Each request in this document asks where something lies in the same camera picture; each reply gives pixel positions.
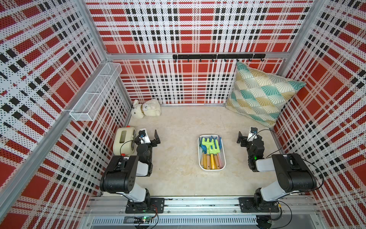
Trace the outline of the white plastic storage box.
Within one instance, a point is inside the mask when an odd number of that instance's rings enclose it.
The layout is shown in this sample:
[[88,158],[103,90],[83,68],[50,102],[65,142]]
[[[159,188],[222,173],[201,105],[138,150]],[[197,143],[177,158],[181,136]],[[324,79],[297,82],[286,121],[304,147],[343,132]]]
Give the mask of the white plastic storage box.
[[221,171],[226,167],[224,145],[219,135],[198,138],[198,164],[204,171]]

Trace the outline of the purple rake pink handle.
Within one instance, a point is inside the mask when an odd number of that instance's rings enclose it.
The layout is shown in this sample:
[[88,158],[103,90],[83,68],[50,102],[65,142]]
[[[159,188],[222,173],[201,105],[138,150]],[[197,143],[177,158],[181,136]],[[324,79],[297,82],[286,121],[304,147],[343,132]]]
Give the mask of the purple rake pink handle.
[[217,157],[218,157],[219,167],[222,169],[224,166],[223,166],[223,162],[221,160],[220,154],[217,154]]

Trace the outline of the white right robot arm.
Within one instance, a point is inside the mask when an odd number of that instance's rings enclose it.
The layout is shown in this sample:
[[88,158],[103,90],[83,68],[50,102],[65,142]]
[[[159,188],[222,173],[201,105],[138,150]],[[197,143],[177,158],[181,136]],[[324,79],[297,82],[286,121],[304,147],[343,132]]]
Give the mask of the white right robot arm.
[[254,193],[256,205],[272,203],[292,193],[317,189],[317,181],[299,154],[271,154],[264,157],[264,141],[257,128],[251,128],[248,136],[238,133],[237,143],[247,149],[248,166],[253,172],[272,172],[276,181],[258,188]]

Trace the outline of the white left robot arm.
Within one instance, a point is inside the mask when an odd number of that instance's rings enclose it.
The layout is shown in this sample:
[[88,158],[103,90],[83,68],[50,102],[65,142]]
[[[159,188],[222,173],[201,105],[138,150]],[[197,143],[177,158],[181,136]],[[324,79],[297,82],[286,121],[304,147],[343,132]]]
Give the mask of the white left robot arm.
[[153,170],[152,150],[160,144],[157,131],[150,139],[145,128],[123,127],[116,131],[110,163],[100,180],[102,192],[120,194],[130,203],[149,207],[148,189],[136,183],[137,177],[149,177]]

